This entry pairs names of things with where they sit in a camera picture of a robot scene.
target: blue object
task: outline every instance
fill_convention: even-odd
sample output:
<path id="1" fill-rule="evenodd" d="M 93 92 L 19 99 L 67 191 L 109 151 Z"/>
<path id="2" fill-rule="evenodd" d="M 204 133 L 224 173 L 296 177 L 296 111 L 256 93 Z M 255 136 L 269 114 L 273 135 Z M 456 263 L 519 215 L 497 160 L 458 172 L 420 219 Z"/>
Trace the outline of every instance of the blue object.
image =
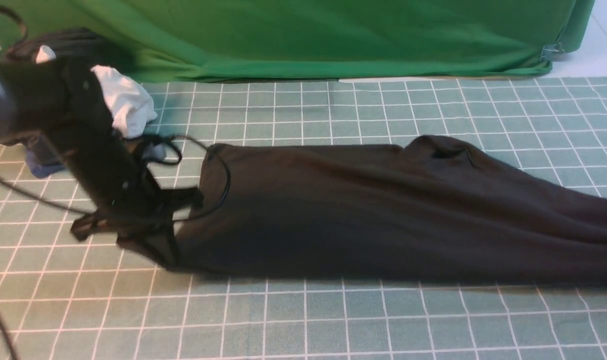
<path id="1" fill-rule="evenodd" d="M 66 170 L 64 164 L 61 164 L 60 162 L 41 164 L 37 158 L 37 155 L 35 155 L 34 151 L 30 150 L 29 148 L 25 150 L 25 164 L 30 169 L 30 173 L 32 173 L 32 175 L 38 179 L 47 178 L 54 173 L 59 173 L 59 171 Z"/>

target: table surface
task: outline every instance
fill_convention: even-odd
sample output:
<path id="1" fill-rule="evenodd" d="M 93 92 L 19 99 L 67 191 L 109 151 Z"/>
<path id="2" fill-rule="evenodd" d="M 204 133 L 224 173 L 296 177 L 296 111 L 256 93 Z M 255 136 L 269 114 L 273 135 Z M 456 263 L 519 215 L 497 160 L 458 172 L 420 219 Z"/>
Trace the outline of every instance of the table surface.
<path id="1" fill-rule="evenodd" d="M 607 198 L 607 77 L 145 88 L 150 132 L 246 146 L 449 135 Z M 153 169 L 163 186 L 198 182 L 203 152 L 184 153 Z M 0 146 L 0 174 L 92 208 L 70 174 L 34 179 L 21 148 Z M 74 218 L 0 187 L 0 312 L 24 360 L 607 360 L 607 289 L 177 275 L 111 235 L 75 242 Z"/>

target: black garment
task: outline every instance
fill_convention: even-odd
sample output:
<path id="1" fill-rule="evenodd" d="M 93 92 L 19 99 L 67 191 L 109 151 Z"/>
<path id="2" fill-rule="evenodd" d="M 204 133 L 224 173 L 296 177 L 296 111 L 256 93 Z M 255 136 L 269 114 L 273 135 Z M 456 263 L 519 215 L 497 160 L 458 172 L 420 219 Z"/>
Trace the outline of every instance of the black garment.
<path id="1" fill-rule="evenodd" d="M 607 199 L 445 136 L 395 145 L 217 144 L 232 186 L 177 233 L 180 272 L 607 284 Z M 216 159 L 201 191 L 225 184 Z"/>

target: white floor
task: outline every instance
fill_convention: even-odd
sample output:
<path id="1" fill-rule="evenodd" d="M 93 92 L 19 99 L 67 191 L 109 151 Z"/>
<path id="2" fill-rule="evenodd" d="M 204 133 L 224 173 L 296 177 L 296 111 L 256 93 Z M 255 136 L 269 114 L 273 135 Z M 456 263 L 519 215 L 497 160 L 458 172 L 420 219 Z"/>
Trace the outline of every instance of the white floor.
<path id="1" fill-rule="evenodd" d="M 587 78 L 607 76 L 607 0 L 596 0 L 581 48 L 555 61 L 545 78 Z M 420 77 L 386 77 L 382 79 L 345 79 L 343 82 L 398 82 L 424 80 Z"/>

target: green fabric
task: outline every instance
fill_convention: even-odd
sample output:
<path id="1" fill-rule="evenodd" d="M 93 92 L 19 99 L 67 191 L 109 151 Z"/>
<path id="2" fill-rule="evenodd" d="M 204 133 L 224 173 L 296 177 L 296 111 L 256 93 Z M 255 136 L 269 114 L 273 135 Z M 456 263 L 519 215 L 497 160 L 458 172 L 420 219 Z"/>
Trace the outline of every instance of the green fabric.
<path id="1" fill-rule="evenodd" d="M 3 0 L 32 36 L 87 27 L 145 82 L 534 76 L 582 0 Z M 0 18 L 3 46 L 16 32 Z"/>

